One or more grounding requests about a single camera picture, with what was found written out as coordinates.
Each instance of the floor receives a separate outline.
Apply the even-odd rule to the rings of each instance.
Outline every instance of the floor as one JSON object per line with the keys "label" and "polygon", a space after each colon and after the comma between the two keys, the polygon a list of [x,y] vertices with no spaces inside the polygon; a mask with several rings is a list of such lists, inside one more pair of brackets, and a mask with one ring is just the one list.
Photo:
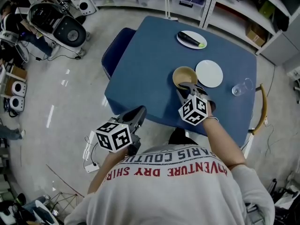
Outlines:
{"label": "floor", "polygon": [[[87,193],[95,173],[87,173],[83,168],[85,136],[91,130],[113,116],[105,102],[104,91],[108,79],[101,67],[101,57],[109,44],[124,28],[137,29],[147,15],[163,16],[150,11],[122,8],[101,9],[87,17],[84,26],[92,33],[87,44],[88,54],[81,60],[59,57],[56,60],[36,61],[31,57],[27,64],[28,90],[25,111],[15,119],[1,114],[4,124],[15,128],[18,123],[26,129],[22,141],[11,141],[11,166],[20,187],[29,199],[40,194],[55,195],[58,191],[74,193],[58,176],[79,194]],[[196,26],[193,21],[180,20]],[[234,38],[214,30],[229,40],[249,49]],[[33,49],[35,56],[42,53]],[[61,48],[58,55],[73,56]],[[274,66],[264,57],[257,57],[257,85],[263,83],[269,90]],[[272,89],[268,97],[268,125],[274,127],[269,144],[281,139],[268,148],[267,140],[272,126],[262,127],[255,136],[248,156],[248,165],[254,168],[264,185],[277,178],[283,184],[291,170],[295,169],[300,146],[300,108],[292,82],[282,67],[277,67]],[[46,127],[51,107],[54,106],[51,123]],[[262,99],[255,98],[251,125],[255,126],[261,114]],[[163,144],[173,131],[172,127],[146,120],[138,131],[144,150],[150,146]],[[199,143],[206,143],[206,137],[199,137]],[[96,149],[93,158],[102,164],[106,152]]]}

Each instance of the drinking glass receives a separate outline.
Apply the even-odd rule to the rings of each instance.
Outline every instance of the drinking glass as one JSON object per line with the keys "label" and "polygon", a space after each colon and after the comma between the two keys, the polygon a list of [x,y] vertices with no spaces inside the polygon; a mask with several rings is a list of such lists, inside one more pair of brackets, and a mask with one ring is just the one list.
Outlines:
{"label": "drinking glass", "polygon": [[236,84],[232,88],[232,94],[235,96],[240,96],[247,91],[251,91],[253,89],[253,82],[250,78],[246,78],[243,83]]}

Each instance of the cardboard box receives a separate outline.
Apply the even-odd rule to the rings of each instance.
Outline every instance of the cardboard box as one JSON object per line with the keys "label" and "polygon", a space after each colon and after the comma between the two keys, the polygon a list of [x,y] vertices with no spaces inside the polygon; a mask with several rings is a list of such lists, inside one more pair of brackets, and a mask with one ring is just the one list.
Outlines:
{"label": "cardboard box", "polygon": [[[11,71],[11,74],[16,75],[20,78],[26,79],[27,77],[27,71],[20,69],[18,67],[16,67],[15,65],[13,65],[13,69]],[[5,94],[8,96],[13,96],[13,93],[11,91],[11,88],[13,87],[13,83],[15,81],[19,81],[18,79],[12,78],[12,77],[8,77],[7,83],[6,83],[6,87],[5,87]]]}
{"label": "cardboard box", "polygon": [[256,23],[249,24],[246,35],[260,47],[266,42],[266,31]]}

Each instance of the bowl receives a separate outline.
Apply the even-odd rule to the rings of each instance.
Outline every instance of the bowl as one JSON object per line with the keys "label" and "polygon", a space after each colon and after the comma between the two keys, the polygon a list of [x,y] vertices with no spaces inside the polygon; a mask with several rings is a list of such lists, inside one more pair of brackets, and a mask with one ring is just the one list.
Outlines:
{"label": "bowl", "polygon": [[197,74],[190,67],[179,67],[173,72],[173,83],[180,89],[186,90],[185,88],[180,87],[179,83],[189,82],[197,84],[197,81]]}

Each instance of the power strip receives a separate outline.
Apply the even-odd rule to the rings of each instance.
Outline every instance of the power strip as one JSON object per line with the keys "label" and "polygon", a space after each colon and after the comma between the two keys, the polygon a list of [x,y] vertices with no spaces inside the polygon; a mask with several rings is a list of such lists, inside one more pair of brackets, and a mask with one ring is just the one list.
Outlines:
{"label": "power strip", "polygon": [[99,169],[99,164],[96,164],[96,166],[94,166],[93,164],[90,164],[90,165],[85,166],[84,168],[88,173],[91,173],[91,172]]}

